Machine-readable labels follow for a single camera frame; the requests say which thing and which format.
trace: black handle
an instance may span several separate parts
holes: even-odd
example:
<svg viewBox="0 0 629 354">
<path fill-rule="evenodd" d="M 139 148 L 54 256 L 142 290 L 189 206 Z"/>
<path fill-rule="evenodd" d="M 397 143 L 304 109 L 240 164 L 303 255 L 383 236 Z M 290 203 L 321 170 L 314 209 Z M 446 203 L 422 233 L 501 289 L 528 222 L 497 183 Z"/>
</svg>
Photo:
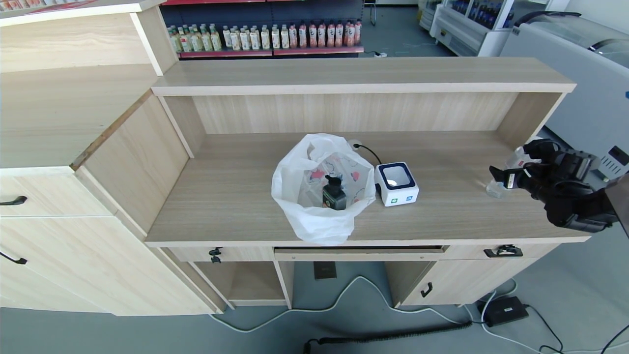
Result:
<svg viewBox="0 0 629 354">
<path fill-rule="evenodd" d="M 221 248 L 222 247 L 217 247 L 212 249 L 209 253 L 210 256 L 219 256 L 221 254 Z"/>
<path fill-rule="evenodd" d="M 422 290 L 421 297 L 426 297 L 428 294 L 430 294 L 431 291 L 432 291 L 432 282 L 428 282 L 428 290 L 427 291 Z"/>
<path fill-rule="evenodd" d="M 4 254 L 2 252 L 0 252 L 0 256 L 5 257 L 7 260 L 12 261 L 13 263 L 16 263 L 16 264 L 19 264 L 19 265 L 25 265 L 26 262 L 28 262 L 24 258 L 20 258 L 18 260 L 14 260 L 13 258 L 7 256 L 6 254 Z"/>
<path fill-rule="evenodd" d="M 19 197 L 15 198 L 14 200 L 10 202 L 1 202 L 0 205 L 20 205 L 20 204 L 24 204 L 26 199 L 28 198 L 26 198 L 23 195 L 20 195 Z"/>
<path fill-rule="evenodd" d="M 489 258 L 518 258 L 524 256 L 522 250 L 512 244 L 504 244 L 496 250 L 484 249 L 485 255 Z"/>
</svg>

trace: white wall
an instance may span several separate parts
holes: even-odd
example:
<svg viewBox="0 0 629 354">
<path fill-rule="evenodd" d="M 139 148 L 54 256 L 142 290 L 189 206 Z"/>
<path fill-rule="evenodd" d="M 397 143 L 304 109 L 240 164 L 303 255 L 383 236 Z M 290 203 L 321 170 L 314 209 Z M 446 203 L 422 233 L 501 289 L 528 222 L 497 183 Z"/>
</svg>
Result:
<svg viewBox="0 0 629 354">
<path fill-rule="evenodd" d="M 566 11 L 583 18 L 629 33 L 629 0 L 571 0 Z"/>
</svg>

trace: red shelf edge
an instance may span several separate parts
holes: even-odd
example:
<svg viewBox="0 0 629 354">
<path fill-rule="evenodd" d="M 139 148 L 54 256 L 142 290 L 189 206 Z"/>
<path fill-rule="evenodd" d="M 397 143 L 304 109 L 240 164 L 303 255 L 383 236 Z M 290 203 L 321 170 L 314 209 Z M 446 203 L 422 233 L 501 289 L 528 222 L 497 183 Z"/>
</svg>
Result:
<svg viewBox="0 0 629 354">
<path fill-rule="evenodd" d="M 355 54 L 365 52 L 363 47 L 325 47 L 306 49 L 275 49 L 273 56 L 277 55 L 308 55 L 308 54 Z"/>
<path fill-rule="evenodd" d="M 222 50 L 219 52 L 177 53 L 180 58 L 270 57 L 270 50 Z"/>
<path fill-rule="evenodd" d="M 265 3 L 266 0 L 168 0 L 163 6 L 193 4 Z"/>
</svg>

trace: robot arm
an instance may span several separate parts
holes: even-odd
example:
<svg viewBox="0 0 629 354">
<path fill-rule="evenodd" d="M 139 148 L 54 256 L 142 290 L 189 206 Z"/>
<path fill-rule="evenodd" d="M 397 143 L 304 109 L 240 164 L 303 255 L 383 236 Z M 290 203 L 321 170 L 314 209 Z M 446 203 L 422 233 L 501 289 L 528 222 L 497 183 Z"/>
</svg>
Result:
<svg viewBox="0 0 629 354">
<path fill-rule="evenodd" d="M 534 140 L 523 148 L 531 158 L 541 161 L 504 171 L 490 166 L 496 181 L 507 189 L 525 189 L 533 199 L 543 202 L 548 221 L 555 226 L 599 232 L 620 221 L 627 232 L 629 177 L 595 191 L 584 179 L 590 169 L 598 168 L 596 156 L 562 149 L 550 139 Z"/>
</svg>

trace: display fridge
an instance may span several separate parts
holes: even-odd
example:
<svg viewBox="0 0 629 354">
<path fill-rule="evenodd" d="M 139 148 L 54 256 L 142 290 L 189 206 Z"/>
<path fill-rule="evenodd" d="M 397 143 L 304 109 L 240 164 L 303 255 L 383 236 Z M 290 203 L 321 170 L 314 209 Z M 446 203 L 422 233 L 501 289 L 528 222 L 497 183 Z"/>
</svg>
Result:
<svg viewBox="0 0 629 354">
<path fill-rule="evenodd" d="M 536 57 L 577 83 L 546 122 L 572 148 L 601 159 L 602 178 L 629 171 L 629 35 L 578 13 L 518 20 L 502 57 Z"/>
<path fill-rule="evenodd" d="M 445 0 L 436 6 L 429 32 L 459 56 L 495 57 L 515 20 L 566 5 L 566 0 Z"/>
</svg>

